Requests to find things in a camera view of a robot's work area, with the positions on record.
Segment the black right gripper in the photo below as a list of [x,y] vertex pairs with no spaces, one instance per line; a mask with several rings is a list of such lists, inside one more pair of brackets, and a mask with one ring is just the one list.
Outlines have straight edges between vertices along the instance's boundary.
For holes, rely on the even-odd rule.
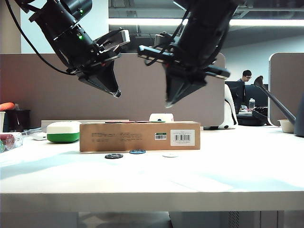
[[[207,82],[206,75],[217,78],[229,78],[230,72],[225,68],[214,66],[219,53],[216,46],[213,53],[206,59],[193,57],[182,50],[177,44],[170,43],[170,50],[147,47],[138,47],[138,56],[145,59],[145,63],[161,63],[176,68],[166,68],[166,107],[172,107],[184,97],[204,87]],[[191,69],[200,73],[186,75],[183,69]]]

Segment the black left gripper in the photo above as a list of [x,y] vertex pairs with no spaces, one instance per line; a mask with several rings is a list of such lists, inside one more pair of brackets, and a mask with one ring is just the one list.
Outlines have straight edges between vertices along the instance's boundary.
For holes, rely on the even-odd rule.
[[114,74],[114,60],[120,57],[121,29],[93,40],[79,24],[57,30],[51,43],[67,72],[78,80],[116,98],[121,90]]

